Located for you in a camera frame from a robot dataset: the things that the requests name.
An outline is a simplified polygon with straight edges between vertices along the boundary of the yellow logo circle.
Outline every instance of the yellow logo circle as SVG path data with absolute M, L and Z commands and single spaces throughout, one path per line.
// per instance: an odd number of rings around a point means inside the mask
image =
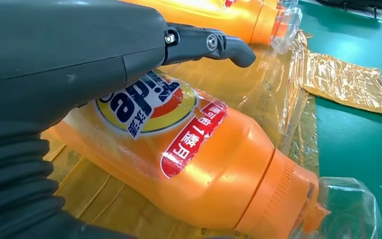
M 140 134 L 182 122 L 193 111 L 197 97 L 188 85 L 149 72 L 132 86 L 96 99 L 95 103 L 108 123 L 130 133 L 133 123 Z

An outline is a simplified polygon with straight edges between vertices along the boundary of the screw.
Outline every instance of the screw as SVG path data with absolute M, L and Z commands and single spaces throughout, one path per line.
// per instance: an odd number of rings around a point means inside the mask
M 166 42 L 167 44 L 174 43 L 175 41 L 176 41 L 176 39 L 175 39 L 175 35 L 173 35 L 173 34 L 168 34 L 168 35 L 165 36 L 165 42 Z
M 208 37 L 207 37 L 207 48 L 210 50 L 210 51 L 214 51 L 217 47 L 217 38 L 214 34 L 210 34 Z

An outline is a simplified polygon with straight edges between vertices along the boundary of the orange bottle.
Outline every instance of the orange bottle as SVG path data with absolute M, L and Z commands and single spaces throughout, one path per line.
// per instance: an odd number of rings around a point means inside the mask
M 276 150 L 252 118 L 161 72 L 72 110 L 51 131 L 195 226 L 284 239 L 328 214 L 316 175 Z
M 247 43 L 272 45 L 279 53 L 288 50 L 302 17 L 299 8 L 287 9 L 278 0 L 123 1 L 153 7 L 169 22 L 215 28 Z

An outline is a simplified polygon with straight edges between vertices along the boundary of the black bag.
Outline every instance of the black bag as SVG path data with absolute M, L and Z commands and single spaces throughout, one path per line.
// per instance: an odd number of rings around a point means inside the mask
M 317 0 L 321 3 L 340 5 L 346 7 L 357 6 L 357 7 L 376 7 L 377 9 L 382 9 L 382 0 Z

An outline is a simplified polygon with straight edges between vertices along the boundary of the green surface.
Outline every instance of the green surface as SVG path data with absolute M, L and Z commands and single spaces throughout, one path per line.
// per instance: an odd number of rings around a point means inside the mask
M 382 70 L 382 21 L 300 2 L 313 52 Z M 382 215 L 382 115 L 317 99 L 320 175 L 354 177 L 375 194 Z

